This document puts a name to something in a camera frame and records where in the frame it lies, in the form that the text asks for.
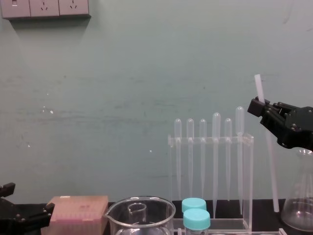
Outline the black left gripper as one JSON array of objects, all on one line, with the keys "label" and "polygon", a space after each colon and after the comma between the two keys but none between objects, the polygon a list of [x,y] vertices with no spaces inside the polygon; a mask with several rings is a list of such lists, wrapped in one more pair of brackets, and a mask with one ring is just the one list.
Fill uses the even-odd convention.
[{"label": "black left gripper", "polygon": [[49,226],[55,204],[14,204],[2,198],[14,193],[15,183],[0,186],[0,234],[39,235]]}]

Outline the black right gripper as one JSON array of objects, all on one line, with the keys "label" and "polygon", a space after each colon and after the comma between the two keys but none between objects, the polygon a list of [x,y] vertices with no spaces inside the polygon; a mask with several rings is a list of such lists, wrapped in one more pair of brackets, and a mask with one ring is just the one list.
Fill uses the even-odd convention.
[{"label": "black right gripper", "polygon": [[250,114],[261,117],[260,123],[275,137],[284,148],[313,148],[313,108],[293,109],[292,105],[269,100],[261,102],[258,97],[251,100],[247,110]]}]

